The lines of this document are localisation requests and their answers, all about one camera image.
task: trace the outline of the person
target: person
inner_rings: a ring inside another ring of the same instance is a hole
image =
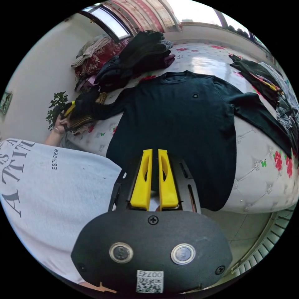
[[[68,119],[58,117],[44,144],[0,142],[0,200],[22,244],[59,276],[99,291],[82,279],[71,252],[82,228],[107,212],[121,169],[108,158],[59,143]]]

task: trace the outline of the bed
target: bed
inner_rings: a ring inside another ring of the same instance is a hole
[[[213,43],[181,41],[171,49],[175,62],[167,69],[142,74],[132,79],[128,87],[134,87],[140,80],[154,78],[165,72],[182,72],[215,75],[236,86],[242,92],[259,92],[229,64],[228,57],[234,54],[255,62],[255,59],[224,46]],[[106,104],[112,103],[122,89],[108,94]],[[270,113],[276,118],[275,110],[259,97]],[[106,156],[107,148],[117,130],[122,114],[108,120],[98,121],[81,135],[69,135],[68,139],[80,149]],[[299,168],[298,159],[285,153],[269,137],[249,123],[235,117],[237,165],[235,182],[224,211],[236,213],[269,213],[287,209],[298,201]]]

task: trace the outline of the wall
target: wall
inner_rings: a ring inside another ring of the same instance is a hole
[[[76,14],[41,38],[27,53],[6,90],[13,97],[7,114],[0,113],[2,139],[22,138],[43,142],[49,131],[45,120],[54,93],[66,91],[77,97],[75,73],[70,67],[79,49],[91,38],[104,33],[95,23]]]

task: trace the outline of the qr code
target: qr code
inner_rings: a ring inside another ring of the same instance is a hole
[[[137,271],[137,293],[163,293],[163,271]]]

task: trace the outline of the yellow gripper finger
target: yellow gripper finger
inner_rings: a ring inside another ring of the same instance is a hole
[[[70,108],[65,112],[64,117],[67,117],[75,108],[75,101],[72,101],[72,105],[70,106]]]
[[[149,210],[150,189],[152,183],[153,150],[143,151],[141,165],[131,197],[132,207]]]
[[[162,211],[163,208],[176,208],[178,206],[178,195],[166,150],[158,150],[158,160],[160,210]]]

